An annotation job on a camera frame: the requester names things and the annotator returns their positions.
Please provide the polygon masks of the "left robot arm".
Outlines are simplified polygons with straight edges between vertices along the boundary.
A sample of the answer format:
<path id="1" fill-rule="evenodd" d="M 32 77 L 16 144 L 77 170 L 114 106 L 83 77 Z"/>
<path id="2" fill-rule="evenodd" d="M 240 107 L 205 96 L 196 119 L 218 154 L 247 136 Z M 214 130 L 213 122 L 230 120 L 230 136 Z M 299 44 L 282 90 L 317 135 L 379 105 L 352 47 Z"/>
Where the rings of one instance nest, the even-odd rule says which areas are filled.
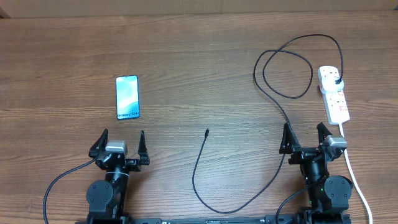
<path id="1" fill-rule="evenodd" d="M 86 191 L 89 204 L 87 223 L 134 223 L 124 208 L 129 173 L 140 172 L 142 166 L 150 164 L 144 131 L 140 133 L 137 154 L 138 159 L 128 159 L 127 143 L 123 140 L 109 140 L 107 129 L 91 146 L 88 156 L 106 173 L 103 180 L 93 182 Z"/>

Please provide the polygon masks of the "Galaxy S24 smartphone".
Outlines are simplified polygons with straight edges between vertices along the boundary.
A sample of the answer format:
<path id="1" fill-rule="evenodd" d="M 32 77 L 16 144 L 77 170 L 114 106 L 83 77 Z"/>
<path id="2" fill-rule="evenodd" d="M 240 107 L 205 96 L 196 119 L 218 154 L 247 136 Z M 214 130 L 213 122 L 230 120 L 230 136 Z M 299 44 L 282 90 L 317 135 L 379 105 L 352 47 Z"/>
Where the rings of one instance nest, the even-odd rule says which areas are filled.
<path id="1" fill-rule="evenodd" d="M 139 79 L 136 75 L 116 78 L 117 119 L 140 117 Z"/>

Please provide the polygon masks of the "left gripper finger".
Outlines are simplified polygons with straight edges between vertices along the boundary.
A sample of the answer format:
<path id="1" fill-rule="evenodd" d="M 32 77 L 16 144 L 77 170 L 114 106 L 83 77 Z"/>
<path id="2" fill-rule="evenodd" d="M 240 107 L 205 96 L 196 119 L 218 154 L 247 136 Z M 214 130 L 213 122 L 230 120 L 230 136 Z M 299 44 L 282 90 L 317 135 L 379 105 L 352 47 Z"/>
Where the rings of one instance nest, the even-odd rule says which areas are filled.
<path id="1" fill-rule="evenodd" d="M 150 158 L 149 158 L 149 154 L 148 154 L 147 146 L 146 146 L 145 132 L 143 130 L 141 130 L 141 133 L 140 133 L 140 141 L 139 141 L 139 147 L 138 147 L 137 153 L 139 155 L 140 165 L 149 165 L 150 164 Z"/>
<path id="2" fill-rule="evenodd" d="M 108 142 L 108 129 L 105 129 L 100 138 L 90 147 L 88 156 L 91 158 L 97 158 L 101 151 L 105 150 Z"/>

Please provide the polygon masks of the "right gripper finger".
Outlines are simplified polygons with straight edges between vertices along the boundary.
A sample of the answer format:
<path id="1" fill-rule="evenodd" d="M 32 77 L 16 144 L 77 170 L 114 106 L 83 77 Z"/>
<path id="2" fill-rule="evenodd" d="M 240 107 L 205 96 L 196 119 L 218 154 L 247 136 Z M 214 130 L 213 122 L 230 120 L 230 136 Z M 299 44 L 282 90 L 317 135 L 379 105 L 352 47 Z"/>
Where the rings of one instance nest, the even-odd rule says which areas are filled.
<path id="1" fill-rule="evenodd" d="M 317 131 L 319 145 L 329 146 L 330 143 L 328 142 L 328 136 L 331 136 L 331 132 L 328 128 L 321 122 L 317 124 Z"/>
<path id="2" fill-rule="evenodd" d="M 285 123 L 279 153 L 293 154 L 299 149 L 300 149 L 299 140 L 297 139 L 291 124 Z"/>

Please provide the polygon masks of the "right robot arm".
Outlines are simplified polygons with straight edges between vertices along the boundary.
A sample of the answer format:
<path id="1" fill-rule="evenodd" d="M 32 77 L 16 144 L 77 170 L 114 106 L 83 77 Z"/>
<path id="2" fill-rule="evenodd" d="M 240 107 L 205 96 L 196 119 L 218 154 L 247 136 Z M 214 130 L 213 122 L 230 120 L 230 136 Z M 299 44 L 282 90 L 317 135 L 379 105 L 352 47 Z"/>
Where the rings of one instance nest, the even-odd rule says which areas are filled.
<path id="1" fill-rule="evenodd" d="M 346 139 L 333 135 L 323 123 L 317 125 L 317 147 L 302 147 L 290 123 L 284 124 L 279 152 L 289 155 L 290 165 L 299 165 L 305 179 L 305 187 L 285 199 L 275 213 L 276 223 L 350 223 L 349 208 L 353 183 L 341 175 L 330 175 L 328 163 L 344 154 Z M 310 206 L 296 214 L 282 215 L 283 206 L 307 192 Z"/>

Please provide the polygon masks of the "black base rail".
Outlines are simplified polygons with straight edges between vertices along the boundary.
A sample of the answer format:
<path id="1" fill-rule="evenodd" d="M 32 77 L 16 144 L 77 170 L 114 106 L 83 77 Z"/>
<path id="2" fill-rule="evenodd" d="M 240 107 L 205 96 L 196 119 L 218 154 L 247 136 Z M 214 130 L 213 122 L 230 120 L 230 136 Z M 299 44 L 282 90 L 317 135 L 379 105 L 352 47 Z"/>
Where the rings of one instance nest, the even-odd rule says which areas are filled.
<path id="1" fill-rule="evenodd" d="M 86 223 L 132 223 L 132 224 L 294 224 L 294 223 L 327 223 L 327 224 L 349 224 L 351 219 L 349 215 L 340 217 L 322 217 L 321 215 L 313 214 L 310 220 L 305 217 L 293 214 L 283 214 L 278 216 L 276 220 L 275 215 L 266 215 L 262 218 L 187 218 L 187 219 L 174 219 L 162 220 L 160 218 L 141 218 L 141 219 L 127 219 L 122 220 L 106 220 L 106 221 L 80 221 L 76 224 Z"/>

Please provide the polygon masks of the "white power strip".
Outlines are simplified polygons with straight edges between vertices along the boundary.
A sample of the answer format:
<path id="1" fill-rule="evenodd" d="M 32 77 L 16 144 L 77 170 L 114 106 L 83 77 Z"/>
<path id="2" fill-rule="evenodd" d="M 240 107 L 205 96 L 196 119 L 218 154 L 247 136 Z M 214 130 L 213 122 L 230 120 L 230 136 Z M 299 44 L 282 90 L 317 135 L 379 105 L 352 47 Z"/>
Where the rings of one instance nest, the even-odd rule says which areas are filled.
<path id="1" fill-rule="evenodd" d="M 322 66 L 317 71 L 320 87 L 321 77 L 340 78 L 339 71 L 336 67 Z M 346 103 L 343 89 L 329 94 L 322 94 L 328 123 L 332 125 L 343 124 L 350 120 L 348 106 Z"/>

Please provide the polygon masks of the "white charger plug adapter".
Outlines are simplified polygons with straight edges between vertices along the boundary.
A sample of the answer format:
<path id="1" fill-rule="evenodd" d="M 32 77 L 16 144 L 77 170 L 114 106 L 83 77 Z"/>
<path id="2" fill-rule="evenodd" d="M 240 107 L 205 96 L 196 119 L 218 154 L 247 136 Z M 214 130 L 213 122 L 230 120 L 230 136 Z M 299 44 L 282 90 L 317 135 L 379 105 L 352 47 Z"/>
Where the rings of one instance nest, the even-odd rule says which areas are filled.
<path id="1" fill-rule="evenodd" d="M 320 91 L 323 94 L 341 91 L 344 86 L 344 81 L 336 77 L 321 77 L 320 79 Z"/>

